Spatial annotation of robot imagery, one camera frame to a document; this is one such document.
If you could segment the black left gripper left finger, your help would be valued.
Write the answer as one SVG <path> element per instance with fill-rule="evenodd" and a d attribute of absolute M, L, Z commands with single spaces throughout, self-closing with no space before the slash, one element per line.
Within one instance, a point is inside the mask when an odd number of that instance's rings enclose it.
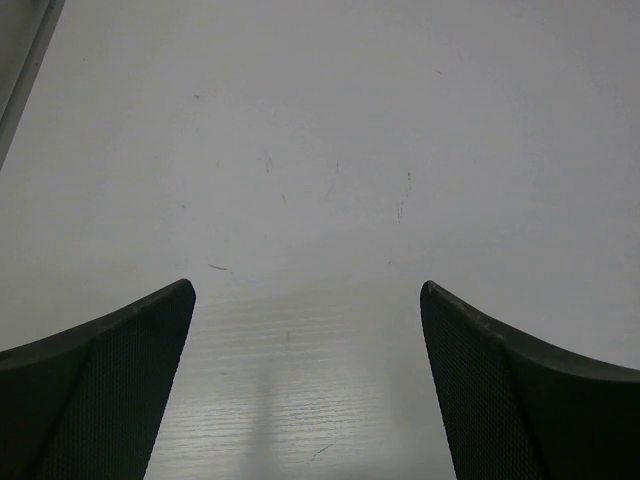
<path fill-rule="evenodd" d="M 192 320 L 178 280 L 1 354 L 4 479 L 144 477 Z"/>

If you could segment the aluminium table edge rail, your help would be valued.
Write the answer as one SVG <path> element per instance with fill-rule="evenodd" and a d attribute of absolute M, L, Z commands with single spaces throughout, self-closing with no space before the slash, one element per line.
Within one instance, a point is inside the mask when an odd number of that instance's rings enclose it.
<path fill-rule="evenodd" d="M 1 2 L 1 165 L 64 4 L 64 0 Z"/>

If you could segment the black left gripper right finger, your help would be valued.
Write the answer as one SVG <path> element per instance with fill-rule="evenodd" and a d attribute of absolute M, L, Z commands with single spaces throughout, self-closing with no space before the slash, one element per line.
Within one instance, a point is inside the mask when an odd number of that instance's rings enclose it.
<path fill-rule="evenodd" d="M 457 478 L 638 478 L 638 370 L 540 340 L 433 281 L 420 314 Z"/>

